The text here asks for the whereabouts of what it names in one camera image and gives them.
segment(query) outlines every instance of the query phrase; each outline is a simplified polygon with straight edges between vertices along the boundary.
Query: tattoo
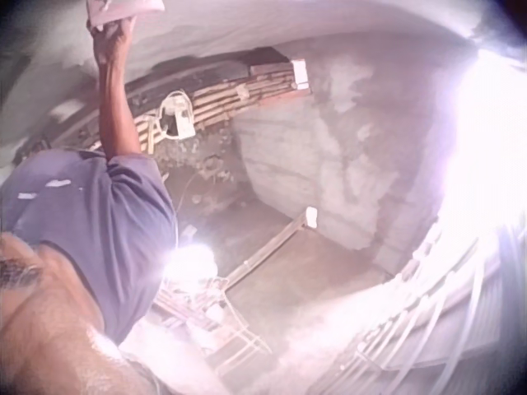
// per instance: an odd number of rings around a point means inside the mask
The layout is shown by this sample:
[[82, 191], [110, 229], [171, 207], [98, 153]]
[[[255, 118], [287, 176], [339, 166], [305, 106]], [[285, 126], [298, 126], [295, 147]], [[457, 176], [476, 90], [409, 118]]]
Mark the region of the tattoo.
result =
[[14, 290], [40, 282], [42, 269], [26, 266], [16, 259], [0, 258], [0, 290]]

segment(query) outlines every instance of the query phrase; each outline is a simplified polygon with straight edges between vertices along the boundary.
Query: wooden beam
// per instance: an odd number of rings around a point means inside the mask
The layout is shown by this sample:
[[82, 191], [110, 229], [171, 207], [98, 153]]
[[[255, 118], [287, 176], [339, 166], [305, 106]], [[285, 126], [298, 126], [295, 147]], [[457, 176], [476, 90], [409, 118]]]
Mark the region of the wooden beam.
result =
[[256, 267], [261, 265], [277, 249], [282, 247], [298, 230], [303, 228], [305, 223], [305, 211], [302, 212], [294, 221], [287, 225], [278, 235], [270, 239], [261, 249], [252, 257], [244, 261], [235, 270], [227, 276], [229, 284], [226, 289], [229, 290], [240, 282], [244, 277], [251, 273]]

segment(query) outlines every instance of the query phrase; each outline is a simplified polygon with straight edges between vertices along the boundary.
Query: raised arm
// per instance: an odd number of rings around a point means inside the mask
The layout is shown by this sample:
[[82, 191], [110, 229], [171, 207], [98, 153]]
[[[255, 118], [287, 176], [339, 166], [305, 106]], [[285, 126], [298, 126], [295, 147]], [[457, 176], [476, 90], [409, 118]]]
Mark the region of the raised arm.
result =
[[141, 143], [124, 91], [124, 69], [135, 18], [110, 22], [97, 30], [88, 24], [99, 67], [99, 134], [108, 160], [140, 154]]

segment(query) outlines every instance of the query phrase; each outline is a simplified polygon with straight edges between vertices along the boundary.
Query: blue t-shirt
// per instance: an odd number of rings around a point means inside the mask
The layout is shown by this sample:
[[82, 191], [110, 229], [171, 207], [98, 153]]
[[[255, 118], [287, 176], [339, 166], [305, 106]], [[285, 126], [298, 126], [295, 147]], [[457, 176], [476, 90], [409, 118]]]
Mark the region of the blue t-shirt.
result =
[[119, 344], [148, 311], [175, 247], [175, 213], [143, 155], [42, 151], [0, 190], [2, 230], [70, 259]]

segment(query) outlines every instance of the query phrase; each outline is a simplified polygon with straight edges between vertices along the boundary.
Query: ceiling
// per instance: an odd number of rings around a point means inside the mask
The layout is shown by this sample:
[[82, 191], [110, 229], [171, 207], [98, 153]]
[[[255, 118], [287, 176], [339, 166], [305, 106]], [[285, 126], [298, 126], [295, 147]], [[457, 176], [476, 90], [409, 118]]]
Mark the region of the ceiling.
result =
[[[470, 0], [166, 0], [165, 13], [144, 16], [137, 25], [127, 78], [139, 78], [169, 59], [336, 33], [468, 37], [483, 5]], [[29, 1], [4, 25], [0, 167], [46, 118], [60, 122], [85, 104], [81, 97], [95, 92], [85, 19], [83, 0]]]

